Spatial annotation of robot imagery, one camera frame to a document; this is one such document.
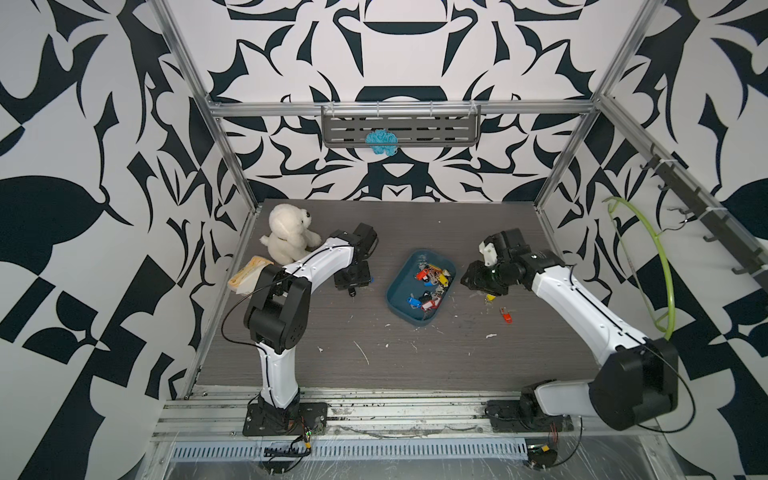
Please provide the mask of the grey slotted wall shelf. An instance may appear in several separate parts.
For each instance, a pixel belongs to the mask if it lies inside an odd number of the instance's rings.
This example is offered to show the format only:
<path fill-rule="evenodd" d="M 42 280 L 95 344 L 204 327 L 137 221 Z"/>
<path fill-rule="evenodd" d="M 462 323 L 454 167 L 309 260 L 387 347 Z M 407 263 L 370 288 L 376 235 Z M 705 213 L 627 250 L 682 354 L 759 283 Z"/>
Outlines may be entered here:
<path fill-rule="evenodd" d="M 379 129 L 394 133 L 400 148 L 469 147 L 480 139 L 481 109 L 472 104 L 330 105 L 322 110 L 320 124 L 323 143 L 329 148 L 369 147 L 366 135 Z"/>

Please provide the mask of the teal scrunchie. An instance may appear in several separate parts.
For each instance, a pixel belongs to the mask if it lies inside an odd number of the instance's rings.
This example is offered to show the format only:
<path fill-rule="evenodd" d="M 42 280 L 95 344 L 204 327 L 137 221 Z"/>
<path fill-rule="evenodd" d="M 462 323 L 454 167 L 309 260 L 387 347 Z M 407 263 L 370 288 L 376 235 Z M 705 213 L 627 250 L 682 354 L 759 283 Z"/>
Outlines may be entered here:
<path fill-rule="evenodd" d="M 379 129 L 368 133 L 365 137 L 365 143 L 373 150 L 376 155 L 385 155 L 391 157 L 398 152 L 397 136 L 387 130 Z"/>

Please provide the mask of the red tag key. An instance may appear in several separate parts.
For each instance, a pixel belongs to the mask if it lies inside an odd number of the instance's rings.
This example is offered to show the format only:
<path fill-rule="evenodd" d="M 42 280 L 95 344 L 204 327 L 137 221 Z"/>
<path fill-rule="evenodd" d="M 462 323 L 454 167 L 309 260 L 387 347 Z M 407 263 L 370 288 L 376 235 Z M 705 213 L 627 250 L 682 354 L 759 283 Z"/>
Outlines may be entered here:
<path fill-rule="evenodd" d="M 504 319 L 504 321 L 507 324 L 512 324 L 513 323 L 512 316 L 511 316 L 511 314 L 509 313 L 509 311 L 505 307 L 502 307 L 500 309 L 500 313 L 502 315 L 502 318 Z"/>

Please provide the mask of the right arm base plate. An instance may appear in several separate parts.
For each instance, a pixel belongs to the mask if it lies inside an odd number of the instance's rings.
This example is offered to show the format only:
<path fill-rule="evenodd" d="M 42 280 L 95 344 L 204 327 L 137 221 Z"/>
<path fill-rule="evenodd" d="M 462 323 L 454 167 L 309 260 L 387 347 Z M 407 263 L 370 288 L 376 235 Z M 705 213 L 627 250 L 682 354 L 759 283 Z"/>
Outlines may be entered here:
<path fill-rule="evenodd" d="M 484 409 L 494 432 L 552 433 L 574 430 L 569 416 L 550 416 L 533 397 L 516 400 L 489 400 Z"/>

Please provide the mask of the yellow tissue pack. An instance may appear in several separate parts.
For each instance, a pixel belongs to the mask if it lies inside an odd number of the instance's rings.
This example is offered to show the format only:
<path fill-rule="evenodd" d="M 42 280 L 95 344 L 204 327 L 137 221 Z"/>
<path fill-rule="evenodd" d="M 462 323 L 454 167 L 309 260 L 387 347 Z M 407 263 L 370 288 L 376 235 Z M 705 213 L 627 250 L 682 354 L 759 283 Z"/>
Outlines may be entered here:
<path fill-rule="evenodd" d="M 253 256 L 244 267 L 230 278 L 227 283 L 229 289 L 237 295 L 252 293 L 256 288 L 261 272 L 269 265 L 273 265 L 271 260 L 261 256 Z"/>

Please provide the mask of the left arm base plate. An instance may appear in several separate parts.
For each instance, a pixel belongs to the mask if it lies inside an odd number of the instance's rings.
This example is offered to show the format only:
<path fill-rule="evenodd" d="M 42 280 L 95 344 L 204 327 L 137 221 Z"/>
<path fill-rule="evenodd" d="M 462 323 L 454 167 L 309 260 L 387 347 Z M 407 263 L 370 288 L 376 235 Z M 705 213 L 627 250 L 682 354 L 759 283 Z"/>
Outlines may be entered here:
<path fill-rule="evenodd" d="M 299 435 L 305 430 L 323 432 L 327 424 L 328 404 L 293 403 L 285 409 L 263 402 L 250 403 L 242 427 L 245 437 Z"/>

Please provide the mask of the teal storage box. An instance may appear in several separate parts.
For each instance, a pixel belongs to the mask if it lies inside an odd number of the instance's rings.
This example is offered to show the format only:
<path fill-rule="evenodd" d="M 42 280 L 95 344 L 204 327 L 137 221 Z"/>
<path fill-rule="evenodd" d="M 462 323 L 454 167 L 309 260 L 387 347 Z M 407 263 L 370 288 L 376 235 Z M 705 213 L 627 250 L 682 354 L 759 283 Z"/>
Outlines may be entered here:
<path fill-rule="evenodd" d="M 416 250 L 403 264 L 386 292 L 389 310 L 416 326 L 428 325 L 457 278 L 455 264 L 431 250 Z"/>

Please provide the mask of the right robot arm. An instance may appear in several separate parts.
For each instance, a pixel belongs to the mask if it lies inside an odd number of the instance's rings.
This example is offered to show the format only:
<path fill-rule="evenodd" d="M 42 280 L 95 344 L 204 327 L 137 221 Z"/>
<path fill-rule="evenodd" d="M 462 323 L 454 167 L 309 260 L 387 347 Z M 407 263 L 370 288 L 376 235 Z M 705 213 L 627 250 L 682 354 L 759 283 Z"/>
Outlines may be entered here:
<path fill-rule="evenodd" d="M 676 348 L 652 339 L 603 305 L 550 250 L 535 251 L 518 229 L 485 238 L 480 259 L 461 283 L 494 297 L 522 286 L 544 300 L 584 341 L 599 366 L 591 380 L 547 380 L 525 387 L 511 415 L 500 421 L 526 427 L 564 416 L 593 417 L 623 431 L 673 412 L 681 378 Z"/>

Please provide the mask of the dark wall hook rail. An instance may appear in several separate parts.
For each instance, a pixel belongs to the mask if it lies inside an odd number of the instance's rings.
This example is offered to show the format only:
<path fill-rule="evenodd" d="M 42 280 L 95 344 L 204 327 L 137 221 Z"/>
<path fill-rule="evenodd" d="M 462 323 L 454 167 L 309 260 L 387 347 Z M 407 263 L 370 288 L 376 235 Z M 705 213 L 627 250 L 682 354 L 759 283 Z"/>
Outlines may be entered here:
<path fill-rule="evenodd" d="M 767 290 L 767 250 L 745 226 L 710 194 L 689 171 L 674 158 L 662 158 L 651 144 L 641 151 L 646 160 L 644 170 L 651 170 L 661 181 L 661 191 L 671 191 L 682 201 L 682 214 L 693 216 L 708 231 L 707 243 L 717 242 L 736 260 L 731 269 L 735 275 L 749 275 Z"/>

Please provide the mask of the white teddy bear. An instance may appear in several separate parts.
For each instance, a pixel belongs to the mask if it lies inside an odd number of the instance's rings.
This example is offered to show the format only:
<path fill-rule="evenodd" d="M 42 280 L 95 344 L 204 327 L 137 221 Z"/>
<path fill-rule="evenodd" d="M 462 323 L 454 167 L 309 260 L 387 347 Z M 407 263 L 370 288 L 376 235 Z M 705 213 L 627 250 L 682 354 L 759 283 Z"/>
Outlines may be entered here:
<path fill-rule="evenodd" d="M 270 234 L 260 238 L 270 257 L 280 265 L 288 265 L 304 258 L 323 241 L 310 230 L 311 214 L 291 204 L 279 204 L 269 214 Z"/>

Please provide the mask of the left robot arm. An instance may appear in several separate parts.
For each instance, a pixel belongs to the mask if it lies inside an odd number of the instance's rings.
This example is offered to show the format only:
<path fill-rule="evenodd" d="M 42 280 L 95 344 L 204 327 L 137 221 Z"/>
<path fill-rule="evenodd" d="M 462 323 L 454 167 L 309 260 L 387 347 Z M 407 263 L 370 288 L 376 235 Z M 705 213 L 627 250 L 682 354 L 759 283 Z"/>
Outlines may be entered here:
<path fill-rule="evenodd" d="M 312 293 L 329 279 L 352 297 L 369 286 L 368 259 L 377 245 L 374 228 L 361 223 L 353 232 L 333 232 L 324 244 L 292 264 L 262 270 L 244 316 L 261 358 L 261 409 L 286 419 L 297 415 L 300 389 L 295 347 L 308 326 Z"/>

